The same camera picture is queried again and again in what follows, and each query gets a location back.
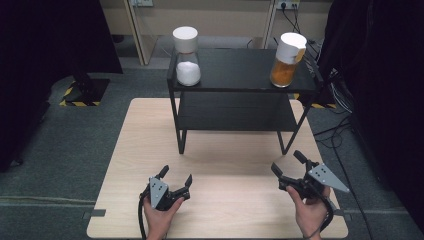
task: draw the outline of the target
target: white container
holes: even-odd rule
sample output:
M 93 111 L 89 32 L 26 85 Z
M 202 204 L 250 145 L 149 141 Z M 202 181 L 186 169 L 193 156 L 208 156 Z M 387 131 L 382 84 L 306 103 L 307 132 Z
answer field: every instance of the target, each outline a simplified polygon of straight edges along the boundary
M 197 56 L 198 32 L 193 27 L 184 26 L 176 28 L 172 35 L 177 53 L 177 80 L 184 86 L 196 85 L 201 77 Z
M 297 33 L 281 35 L 270 76 L 274 86 L 288 87 L 291 84 L 296 66 L 305 54 L 306 42 L 306 38 Z

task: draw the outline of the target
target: wrist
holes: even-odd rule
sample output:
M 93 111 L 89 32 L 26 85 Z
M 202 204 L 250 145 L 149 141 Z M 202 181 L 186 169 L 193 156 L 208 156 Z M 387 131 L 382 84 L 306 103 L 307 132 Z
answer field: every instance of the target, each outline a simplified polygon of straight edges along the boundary
M 313 236 L 310 236 L 309 238 L 303 237 L 305 240 L 321 240 L 321 235 L 319 233 L 314 234 Z
M 146 240 L 162 240 L 163 237 L 158 236 L 157 234 L 148 234 Z

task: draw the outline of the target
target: lower shelf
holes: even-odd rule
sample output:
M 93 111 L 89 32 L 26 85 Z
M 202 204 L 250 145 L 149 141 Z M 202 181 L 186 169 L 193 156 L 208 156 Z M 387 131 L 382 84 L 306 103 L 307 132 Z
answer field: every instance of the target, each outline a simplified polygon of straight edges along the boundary
M 287 131 L 296 120 L 287 94 L 184 92 L 178 110 L 180 130 Z

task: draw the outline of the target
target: white lid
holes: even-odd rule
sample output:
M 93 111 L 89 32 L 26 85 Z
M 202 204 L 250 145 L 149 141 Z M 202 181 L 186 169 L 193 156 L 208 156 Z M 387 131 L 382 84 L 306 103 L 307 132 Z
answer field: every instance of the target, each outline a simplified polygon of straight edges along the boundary
M 300 61 L 306 50 L 306 38 L 298 33 L 284 33 L 278 42 L 276 57 L 287 64 Z
M 175 50 L 181 53 L 191 53 L 197 51 L 197 30 L 193 27 L 176 28 L 174 36 Z

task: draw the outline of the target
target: light wood tabletop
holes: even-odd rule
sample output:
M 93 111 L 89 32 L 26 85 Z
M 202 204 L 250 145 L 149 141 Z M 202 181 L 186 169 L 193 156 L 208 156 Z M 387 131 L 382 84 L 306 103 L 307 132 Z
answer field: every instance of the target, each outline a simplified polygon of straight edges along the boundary
M 302 104 L 290 101 L 298 120 Z M 286 142 L 291 133 L 283 132 Z M 148 179 L 169 165 L 162 179 L 170 191 L 193 175 L 191 198 L 174 217 L 167 238 L 302 238 L 294 204 L 271 171 L 275 162 L 284 175 L 302 178 L 301 151 L 322 162 L 307 119 L 287 155 L 276 132 L 188 131 L 184 154 L 178 153 L 168 98 L 132 100 L 87 228 L 91 238 L 141 238 L 137 208 Z M 330 195 L 338 207 L 334 192 Z M 335 216 L 322 232 L 326 238 L 348 234 L 343 217 Z

